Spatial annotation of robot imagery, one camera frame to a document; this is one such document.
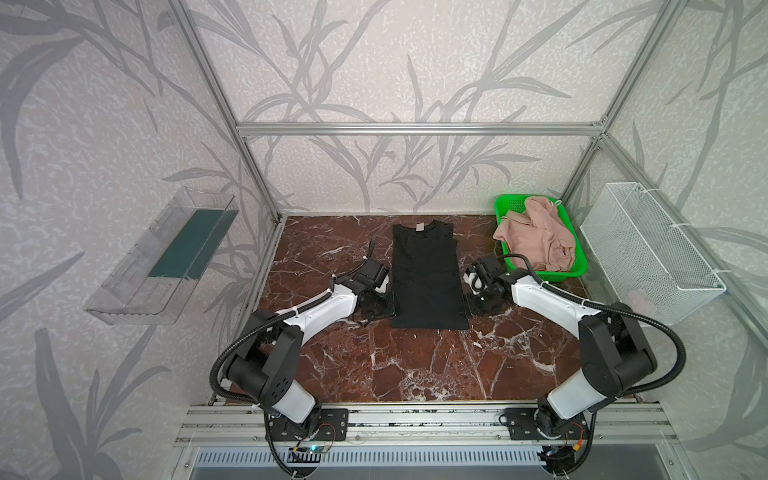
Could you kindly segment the black shirt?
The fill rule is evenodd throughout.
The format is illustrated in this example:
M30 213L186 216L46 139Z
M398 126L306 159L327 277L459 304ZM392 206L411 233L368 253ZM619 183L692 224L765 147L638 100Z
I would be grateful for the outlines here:
M434 220L392 228L392 282L398 329L467 330L454 225Z

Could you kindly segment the pink garment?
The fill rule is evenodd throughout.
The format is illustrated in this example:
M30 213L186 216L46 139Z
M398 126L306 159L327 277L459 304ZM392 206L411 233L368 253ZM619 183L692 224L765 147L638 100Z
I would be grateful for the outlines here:
M525 256L537 271L570 271L575 261L576 242L559 217L558 208L546 197L524 200L522 213L508 211L493 233L509 254Z

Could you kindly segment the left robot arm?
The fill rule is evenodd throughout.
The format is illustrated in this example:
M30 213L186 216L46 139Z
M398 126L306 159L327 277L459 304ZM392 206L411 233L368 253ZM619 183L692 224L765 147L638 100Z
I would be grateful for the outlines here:
M254 312L248 330L220 354L209 380L228 399L254 403L294 425L319 416L319 401L295 380L302 346L332 324L358 312L373 321L395 313L394 294L366 289L359 293L339 284L296 306ZM242 392L221 387L226 379Z

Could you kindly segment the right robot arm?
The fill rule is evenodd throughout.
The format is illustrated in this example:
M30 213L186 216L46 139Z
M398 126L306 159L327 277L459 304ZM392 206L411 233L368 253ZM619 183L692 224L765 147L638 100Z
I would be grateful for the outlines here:
M580 367L538 400L539 410L557 420L596 411L652 374L657 361L639 322L606 305L587 301L530 275L503 274L493 280L466 273L470 310L489 313L508 303L531 310L562 327L579 342Z

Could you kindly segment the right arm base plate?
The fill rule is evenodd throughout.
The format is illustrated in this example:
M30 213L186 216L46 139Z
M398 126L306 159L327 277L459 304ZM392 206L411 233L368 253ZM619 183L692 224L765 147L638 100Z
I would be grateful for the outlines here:
M513 407L498 417L512 440L581 442L589 432L583 414L562 419L548 407Z

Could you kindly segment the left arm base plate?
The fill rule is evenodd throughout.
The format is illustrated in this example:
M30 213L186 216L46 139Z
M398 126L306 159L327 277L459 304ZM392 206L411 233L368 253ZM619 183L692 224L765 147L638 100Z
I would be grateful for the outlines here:
M283 415L265 415L265 427L273 441L312 439L344 441L349 427L350 411L345 408L313 410L303 423L295 423Z

